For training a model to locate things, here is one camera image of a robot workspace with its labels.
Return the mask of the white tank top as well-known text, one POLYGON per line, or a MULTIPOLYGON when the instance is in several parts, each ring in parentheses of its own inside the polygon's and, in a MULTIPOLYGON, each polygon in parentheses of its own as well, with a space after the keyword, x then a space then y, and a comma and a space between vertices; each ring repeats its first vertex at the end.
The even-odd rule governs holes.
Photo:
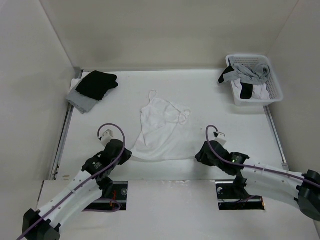
POLYGON ((140 111, 141 133, 132 151, 136 162, 159 163, 192 159, 191 109, 148 94, 149 103, 140 111))

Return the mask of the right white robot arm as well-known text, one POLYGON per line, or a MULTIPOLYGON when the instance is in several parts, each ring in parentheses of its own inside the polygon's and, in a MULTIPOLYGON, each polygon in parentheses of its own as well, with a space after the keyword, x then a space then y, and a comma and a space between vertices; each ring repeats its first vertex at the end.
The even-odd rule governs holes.
POLYGON ((205 142, 195 159, 234 176, 232 192, 238 198, 261 196, 290 205, 308 218, 320 220, 320 174, 269 167, 240 152, 228 152, 215 140, 205 142))

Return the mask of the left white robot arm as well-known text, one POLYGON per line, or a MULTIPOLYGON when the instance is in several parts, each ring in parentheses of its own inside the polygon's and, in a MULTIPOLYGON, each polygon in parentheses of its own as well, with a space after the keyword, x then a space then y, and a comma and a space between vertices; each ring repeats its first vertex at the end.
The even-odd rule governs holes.
POLYGON ((56 197, 37 210, 29 209, 23 216, 21 239, 58 240, 61 231, 81 212, 96 200, 106 200, 106 205, 96 208, 97 212, 116 212, 121 204, 116 197, 120 190, 114 188, 110 179, 115 167, 123 165, 132 157, 124 143, 112 139, 103 151, 89 158, 76 177, 56 197))

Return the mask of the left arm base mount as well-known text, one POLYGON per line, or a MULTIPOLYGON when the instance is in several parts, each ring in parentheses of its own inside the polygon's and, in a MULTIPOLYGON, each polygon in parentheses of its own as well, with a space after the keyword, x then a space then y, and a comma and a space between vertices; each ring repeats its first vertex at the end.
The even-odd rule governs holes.
POLYGON ((127 181, 107 181, 102 197, 88 205, 84 212, 114 213, 127 210, 129 183, 127 181))

